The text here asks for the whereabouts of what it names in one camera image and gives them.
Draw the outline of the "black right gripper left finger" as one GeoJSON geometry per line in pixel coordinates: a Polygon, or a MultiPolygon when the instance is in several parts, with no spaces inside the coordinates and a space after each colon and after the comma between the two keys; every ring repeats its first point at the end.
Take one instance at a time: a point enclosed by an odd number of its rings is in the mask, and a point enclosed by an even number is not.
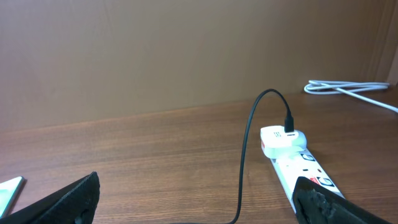
{"type": "Polygon", "coordinates": [[[97,172],[73,182],[16,213],[1,224],[92,224],[100,199],[97,172]]]}

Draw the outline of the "smartphone with teal screen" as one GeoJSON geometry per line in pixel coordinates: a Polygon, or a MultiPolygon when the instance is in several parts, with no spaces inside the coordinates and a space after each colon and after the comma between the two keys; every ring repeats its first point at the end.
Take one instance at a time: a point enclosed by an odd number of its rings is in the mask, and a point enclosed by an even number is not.
{"type": "Polygon", "coordinates": [[[23,178],[23,176],[18,176],[11,180],[7,180],[1,183],[0,185],[1,218],[5,217],[9,213],[13,203],[16,201],[17,195],[21,191],[21,187],[24,181],[25,178],[23,178]]]}

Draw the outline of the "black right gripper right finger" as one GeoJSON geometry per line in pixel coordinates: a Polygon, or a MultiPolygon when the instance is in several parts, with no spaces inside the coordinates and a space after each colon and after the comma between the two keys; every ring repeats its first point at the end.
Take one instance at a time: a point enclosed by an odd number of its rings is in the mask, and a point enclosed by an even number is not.
{"type": "Polygon", "coordinates": [[[299,177],[292,194],[300,224],[389,224],[306,177],[299,177]]]}

